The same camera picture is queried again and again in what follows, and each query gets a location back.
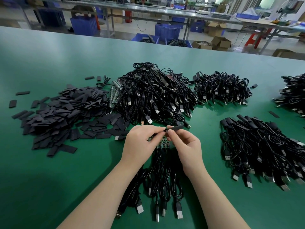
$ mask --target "right hand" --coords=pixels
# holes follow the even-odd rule
[[[191,178],[198,172],[205,171],[200,140],[189,131],[179,129],[175,132],[170,129],[172,127],[167,126],[167,140],[176,146],[184,173]]]

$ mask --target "metal table frame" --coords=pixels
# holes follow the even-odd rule
[[[157,14],[161,14],[161,15],[165,15],[165,16],[169,16],[169,17],[184,17],[187,19],[186,23],[181,23],[183,25],[186,25],[185,27],[185,31],[184,31],[184,36],[183,39],[188,40],[189,38],[189,32],[190,32],[190,26],[194,23],[195,20],[204,20],[204,21],[216,21],[216,22],[220,22],[220,23],[231,23],[231,24],[237,24],[237,25],[242,25],[242,28],[240,30],[240,32],[247,32],[247,33],[254,33],[253,30],[245,30],[245,27],[256,27],[257,29],[260,29],[260,33],[258,34],[258,36],[260,35],[265,35],[268,36],[269,39],[267,40],[266,44],[264,45],[264,47],[260,50],[260,52],[258,54],[262,54],[264,52],[264,50],[266,49],[266,47],[268,46],[268,44],[270,43],[270,41],[272,40],[272,38],[274,36],[278,36],[281,38],[299,38],[298,36],[290,36],[290,35],[278,35],[278,33],[280,33],[281,31],[286,31],[289,32],[290,30],[293,30],[294,28],[292,26],[272,26],[272,25],[268,25],[268,24],[261,24],[261,23],[249,23],[249,22],[243,22],[240,21],[234,17],[231,17],[231,19],[227,20],[227,19],[219,19],[219,18],[212,18],[208,15],[201,15],[196,13],[195,11],[191,11],[191,10],[179,10],[179,9],[171,9],[171,8],[158,8],[158,7],[154,7],[154,6],[142,6],[142,5],[136,5],[136,4],[132,4],[132,3],[126,3],[126,4],[118,4],[115,2],[104,2],[104,1],[97,1],[97,0],[80,0],[80,1],[60,1],[60,0],[42,0],[42,1],[51,1],[51,2],[61,2],[61,3],[66,3],[66,4],[75,4],[75,5],[84,5],[84,6],[93,6],[93,7],[101,7],[103,9],[103,15],[104,15],[104,22],[106,24],[107,27],[107,36],[108,38],[110,38],[111,36],[113,36],[114,33],[114,22],[113,22],[113,17],[120,17],[120,18],[127,18],[126,16],[121,16],[121,15],[114,15],[112,13],[113,9],[120,9],[120,10],[125,10],[125,11],[133,11],[133,12],[143,12],[143,13],[157,13]],[[37,10],[37,9],[55,9],[55,10],[64,10],[64,11],[74,11],[71,9],[65,9],[65,8],[56,8],[56,7],[42,7],[42,6],[35,6],[35,7],[30,7],[33,10]],[[23,8],[21,7],[23,15],[25,16],[26,22],[28,23],[29,27],[31,28],[30,22],[23,10]],[[96,14],[95,12],[88,12],[88,11],[75,11],[75,12],[81,12],[81,13],[85,13],[85,14]],[[109,22],[108,19],[111,18],[111,23],[112,23],[112,32],[110,32],[109,29]],[[160,23],[169,23],[170,20],[156,20],[156,19],[144,19],[144,18],[140,18],[140,17],[128,17],[131,19],[136,19],[136,20],[145,20],[145,21],[153,21],[153,22],[160,22]],[[265,29],[268,28],[273,28],[274,31],[271,34],[265,34]]]

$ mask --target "green table surface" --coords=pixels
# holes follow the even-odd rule
[[[48,158],[47,150],[31,150],[33,136],[22,136],[20,120],[11,116],[29,110],[33,100],[56,96],[66,84],[95,84],[95,79],[84,80],[88,76],[115,79],[131,71],[133,63],[146,61],[189,78],[199,70],[207,74],[217,70],[258,84],[248,106],[197,107],[189,120],[190,132],[201,140],[209,174],[252,229],[304,228],[305,185],[292,180],[291,191],[284,192],[253,175],[253,189],[242,180],[233,181],[220,155],[219,121],[238,114],[256,116],[276,122],[285,135],[304,142],[304,119],[276,108],[272,98],[284,87],[281,76],[303,73],[305,61],[8,27],[0,28],[0,51],[1,228],[55,228],[117,164],[124,145],[113,137],[67,141],[78,148],[75,154],[59,152]],[[21,91],[31,93],[15,96]],[[9,109],[14,99],[17,107]],[[112,228],[207,228],[190,182],[185,177],[181,182],[183,219],[175,218],[170,204],[166,216],[156,223],[151,199],[142,194],[144,212],[138,215],[134,208],[127,208]]]

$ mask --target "workshop table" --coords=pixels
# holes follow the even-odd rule
[[[114,80],[131,71],[133,63],[146,61],[160,69],[183,72],[190,79],[199,70],[207,74],[217,70],[249,78],[250,85],[258,84],[248,106],[196,107],[193,117],[187,119],[192,126],[189,131],[201,141],[209,174],[252,229],[304,228],[305,185],[292,180],[288,185],[291,191],[284,192],[254,175],[253,189],[246,188],[241,178],[232,180],[231,169],[220,154],[219,121],[238,114],[256,116],[276,122],[285,135],[304,142],[305,120],[295,112],[276,108],[271,99],[284,87],[281,76],[304,73],[305,61],[9,27],[0,28],[0,48],[1,228],[56,228],[117,164],[124,145],[114,137],[67,141],[78,148],[75,154],[59,152],[48,158],[47,150],[31,150],[33,136],[23,136],[21,121],[11,116],[29,110],[33,100],[56,96],[66,84],[92,86],[95,79],[84,77],[98,75]],[[31,93],[15,96],[21,91]],[[9,109],[9,101],[14,99],[17,107]],[[180,179],[185,192],[183,219],[175,218],[169,204],[166,216],[156,223],[151,214],[154,203],[141,186],[144,212],[138,215],[127,208],[112,228],[207,228],[190,182],[182,175]]]

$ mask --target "red plastic stool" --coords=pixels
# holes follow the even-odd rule
[[[268,29],[265,34],[269,34],[271,32],[271,30],[272,30],[272,28]],[[259,34],[259,32],[251,34],[250,38],[248,39],[248,41],[245,44],[245,47],[248,46],[249,44],[254,44],[255,39],[253,39],[253,37],[256,34]],[[256,44],[254,46],[254,49],[256,49],[258,47],[258,45],[260,44],[261,39],[262,39],[262,35],[259,36],[259,38],[258,38],[258,40],[257,40],[257,42],[256,42]]]
[[[125,11],[125,16],[126,16],[125,22],[126,23],[132,23],[132,19],[130,18],[132,16],[132,12],[131,11]]]

